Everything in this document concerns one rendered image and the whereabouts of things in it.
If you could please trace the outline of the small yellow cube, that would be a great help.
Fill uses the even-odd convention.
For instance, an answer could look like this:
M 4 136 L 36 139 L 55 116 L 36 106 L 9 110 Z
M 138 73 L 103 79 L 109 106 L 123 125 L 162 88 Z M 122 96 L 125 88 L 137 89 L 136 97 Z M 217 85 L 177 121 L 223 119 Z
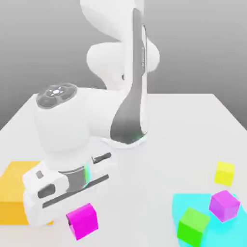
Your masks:
M 234 164 L 218 161 L 214 182 L 231 186 L 234 177 Z

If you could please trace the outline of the small magenta cube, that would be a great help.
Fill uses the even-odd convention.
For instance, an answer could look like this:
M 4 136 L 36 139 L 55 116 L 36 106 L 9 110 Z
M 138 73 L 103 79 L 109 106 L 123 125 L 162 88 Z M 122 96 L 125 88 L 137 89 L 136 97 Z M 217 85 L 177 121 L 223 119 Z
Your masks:
M 90 203 L 67 213 L 66 218 L 77 241 L 98 229 L 96 210 Z

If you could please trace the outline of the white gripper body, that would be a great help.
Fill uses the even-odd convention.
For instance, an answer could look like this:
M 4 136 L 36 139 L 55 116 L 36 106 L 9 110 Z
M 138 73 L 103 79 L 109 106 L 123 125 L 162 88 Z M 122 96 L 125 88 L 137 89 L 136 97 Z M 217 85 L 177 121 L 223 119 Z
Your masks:
M 45 159 L 23 175 L 24 211 L 33 227 L 45 225 L 87 204 L 97 204 L 116 180 L 113 159 Z

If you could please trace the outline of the small purple cube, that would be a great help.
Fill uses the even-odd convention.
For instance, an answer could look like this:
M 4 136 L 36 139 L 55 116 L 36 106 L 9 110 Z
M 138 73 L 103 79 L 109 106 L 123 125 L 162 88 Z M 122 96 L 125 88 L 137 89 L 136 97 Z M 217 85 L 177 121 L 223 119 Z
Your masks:
M 220 220 L 226 222 L 238 214 L 240 201 L 227 190 L 211 196 L 209 210 Z

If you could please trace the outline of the large orange box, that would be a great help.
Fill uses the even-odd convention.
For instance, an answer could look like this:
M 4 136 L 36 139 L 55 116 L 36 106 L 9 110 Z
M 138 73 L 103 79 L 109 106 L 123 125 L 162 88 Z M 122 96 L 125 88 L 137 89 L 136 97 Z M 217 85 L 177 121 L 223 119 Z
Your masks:
M 38 161 L 12 161 L 0 176 L 0 225 L 28 225 L 22 176 Z

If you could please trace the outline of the large cyan box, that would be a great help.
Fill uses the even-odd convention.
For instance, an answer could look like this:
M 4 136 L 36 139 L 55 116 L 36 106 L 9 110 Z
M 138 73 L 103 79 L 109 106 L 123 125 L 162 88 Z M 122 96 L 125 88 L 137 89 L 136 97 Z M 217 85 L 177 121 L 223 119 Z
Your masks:
M 210 216 L 200 247 L 247 247 L 247 213 L 240 206 L 234 219 L 220 222 L 209 211 L 211 194 L 209 193 L 175 193 L 172 200 L 172 217 L 175 229 L 188 207 Z

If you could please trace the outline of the small green cube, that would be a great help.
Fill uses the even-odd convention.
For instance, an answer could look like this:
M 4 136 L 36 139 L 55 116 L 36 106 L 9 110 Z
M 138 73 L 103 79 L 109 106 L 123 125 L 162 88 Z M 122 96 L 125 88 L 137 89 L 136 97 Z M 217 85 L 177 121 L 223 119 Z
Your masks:
M 178 222 L 177 237 L 192 247 L 200 247 L 210 216 L 188 207 Z

